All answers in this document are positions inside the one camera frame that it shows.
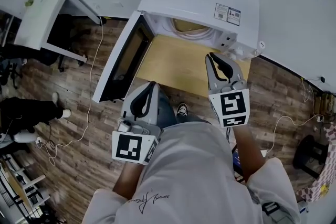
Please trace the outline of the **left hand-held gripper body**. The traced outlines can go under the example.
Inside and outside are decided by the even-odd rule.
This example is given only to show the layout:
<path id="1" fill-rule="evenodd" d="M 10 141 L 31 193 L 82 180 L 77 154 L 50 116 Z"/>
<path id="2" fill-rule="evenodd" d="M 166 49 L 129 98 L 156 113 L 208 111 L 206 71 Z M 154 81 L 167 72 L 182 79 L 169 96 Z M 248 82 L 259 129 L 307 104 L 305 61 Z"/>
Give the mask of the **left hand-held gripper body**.
<path id="1" fill-rule="evenodd" d="M 120 118 L 112 132 L 112 158 L 148 165 L 156 150 L 162 130 L 143 121 Z"/>

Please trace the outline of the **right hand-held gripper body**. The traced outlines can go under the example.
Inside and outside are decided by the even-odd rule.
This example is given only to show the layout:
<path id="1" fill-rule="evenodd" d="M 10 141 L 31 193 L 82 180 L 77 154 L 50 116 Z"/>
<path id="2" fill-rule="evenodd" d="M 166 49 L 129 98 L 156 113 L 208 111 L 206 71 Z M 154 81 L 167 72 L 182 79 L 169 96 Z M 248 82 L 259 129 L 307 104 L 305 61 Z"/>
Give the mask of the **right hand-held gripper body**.
<path id="1" fill-rule="evenodd" d="M 208 81 L 208 98 L 222 128 L 246 125 L 250 116 L 249 90 L 243 80 Z"/>

